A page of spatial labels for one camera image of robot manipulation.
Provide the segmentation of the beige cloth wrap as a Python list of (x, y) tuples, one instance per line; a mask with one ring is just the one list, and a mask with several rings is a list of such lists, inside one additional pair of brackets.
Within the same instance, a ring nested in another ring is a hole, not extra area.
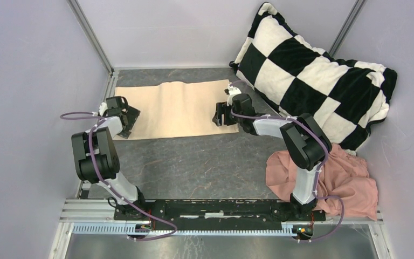
[(237, 125), (218, 127), (213, 123), (216, 104), (227, 100), (224, 90), (229, 81), (161, 83), (157, 86), (117, 87), (115, 94), (125, 97), (140, 115), (128, 140), (148, 140), (239, 131)]

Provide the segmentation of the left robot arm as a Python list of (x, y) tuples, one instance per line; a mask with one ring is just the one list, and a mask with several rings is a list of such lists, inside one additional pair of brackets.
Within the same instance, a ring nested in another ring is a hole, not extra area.
[(92, 129), (71, 137), (75, 170), (81, 181), (98, 185), (111, 195), (111, 205), (135, 220), (148, 212), (145, 198), (138, 187), (121, 173), (114, 137), (128, 138), (140, 111), (129, 106), (125, 97), (107, 98), (97, 112), (72, 112), (62, 119), (96, 119)]

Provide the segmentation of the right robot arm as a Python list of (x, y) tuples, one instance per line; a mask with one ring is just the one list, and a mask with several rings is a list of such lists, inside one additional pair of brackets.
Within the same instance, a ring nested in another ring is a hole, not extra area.
[(216, 126), (238, 124), (256, 136), (282, 139), (296, 165), (295, 187), (290, 195), (290, 214), (304, 220), (316, 206), (318, 179), (332, 145), (309, 113), (298, 117), (281, 117), (258, 113), (248, 94), (234, 94), (216, 104), (212, 118)]

